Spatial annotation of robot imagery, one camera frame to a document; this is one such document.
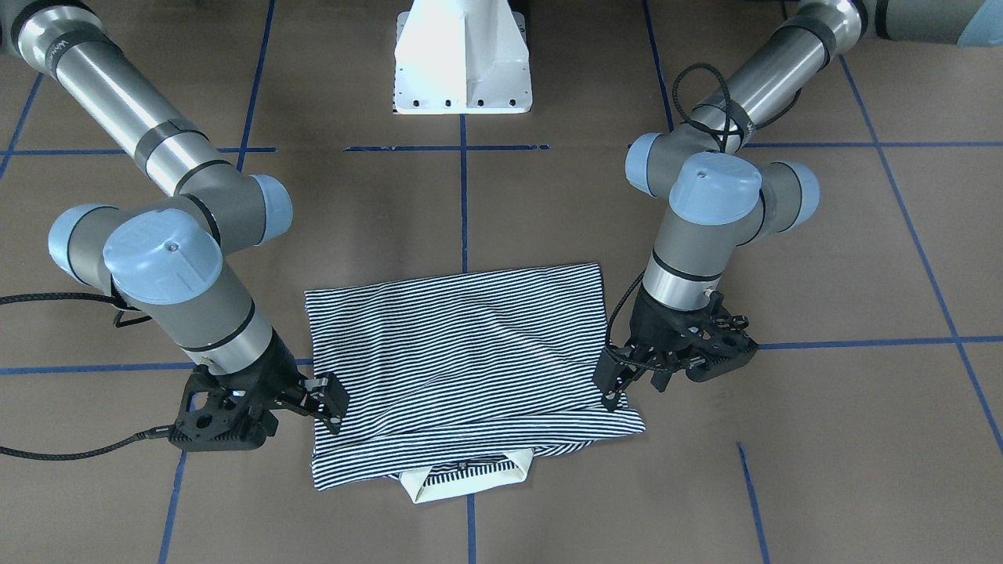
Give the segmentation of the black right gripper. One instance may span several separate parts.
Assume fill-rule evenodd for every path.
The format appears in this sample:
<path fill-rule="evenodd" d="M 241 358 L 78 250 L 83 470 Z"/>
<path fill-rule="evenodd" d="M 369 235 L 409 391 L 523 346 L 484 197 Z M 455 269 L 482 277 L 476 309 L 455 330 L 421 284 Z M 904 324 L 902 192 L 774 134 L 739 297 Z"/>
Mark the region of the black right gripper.
<path fill-rule="evenodd" d="M 187 379 L 187 400 L 205 394 L 198 410 L 211 415 L 264 415 L 277 408 L 311 417 L 330 435 L 341 431 L 349 394 L 333 374 L 303 379 L 293 354 L 277 334 L 261 356 L 232 374 L 212 374 L 198 364 Z"/>

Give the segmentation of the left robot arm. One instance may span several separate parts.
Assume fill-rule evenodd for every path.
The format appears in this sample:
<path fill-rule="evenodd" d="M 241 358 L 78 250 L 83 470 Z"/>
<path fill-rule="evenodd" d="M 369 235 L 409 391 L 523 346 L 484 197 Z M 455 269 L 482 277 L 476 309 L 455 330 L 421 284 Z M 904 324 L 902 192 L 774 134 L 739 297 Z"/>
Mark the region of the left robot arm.
<path fill-rule="evenodd" d="M 803 86 L 864 37 L 985 48 L 1001 43 L 999 1 L 802 1 L 730 78 L 709 64 L 718 88 L 681 124 L 632 143 L 625 175 L 667 202 L 650 260 L 629 289 L 635 297 L 623 345 L 607 342 L 592 380 L 608 411 L 643 374 L 664 390 L 673 374 L 709 381 L 745 367 L 759 346 L 748 318 L 718 289 L 735 250 L 791 231 L 812 217 L 820 183 L 806 165 L 756 164 L 740 151 L 798 101 Z"/>

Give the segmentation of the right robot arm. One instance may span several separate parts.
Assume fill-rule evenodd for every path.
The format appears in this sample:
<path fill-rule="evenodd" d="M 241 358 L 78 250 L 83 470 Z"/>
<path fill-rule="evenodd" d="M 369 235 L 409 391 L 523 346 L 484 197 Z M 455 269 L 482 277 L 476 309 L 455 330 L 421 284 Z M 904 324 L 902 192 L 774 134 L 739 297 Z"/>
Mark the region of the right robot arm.
<path fill-rule="evenodd" d="M 305 376 L 230 254 L 291 227 L 285 186 L 244 174 L 170 103 L 81 1 L 4 1 L 2 53 L 51 78 L 160 190 L 131 208 L 80 204 L 54 221 L 53 261 L 157 324 L 194 365 L 172 441 L 255 449 L 276 410 L 339 431 L 349 397 L 333 375 Z"/>

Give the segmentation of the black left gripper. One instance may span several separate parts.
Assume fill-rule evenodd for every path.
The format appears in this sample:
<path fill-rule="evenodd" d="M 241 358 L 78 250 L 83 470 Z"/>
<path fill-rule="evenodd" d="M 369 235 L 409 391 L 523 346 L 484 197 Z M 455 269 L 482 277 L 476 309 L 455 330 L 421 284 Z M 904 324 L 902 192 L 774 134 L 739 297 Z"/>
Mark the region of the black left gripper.
<path fill-rule="evenodd" d="M 639 289 L 632 311 L 632 348 L 604 349 L 592 374 L 606 410 L 616 411 L 626 389 L 648 372 L 652 386 L 663 392 L 671 379 L 668 369 L 707 369 L 716 363 L 700 332 L 709 326 L 718 293 L 706 297 L 705 307 L 680 311 L 656 300 L 645 287 Z"/>

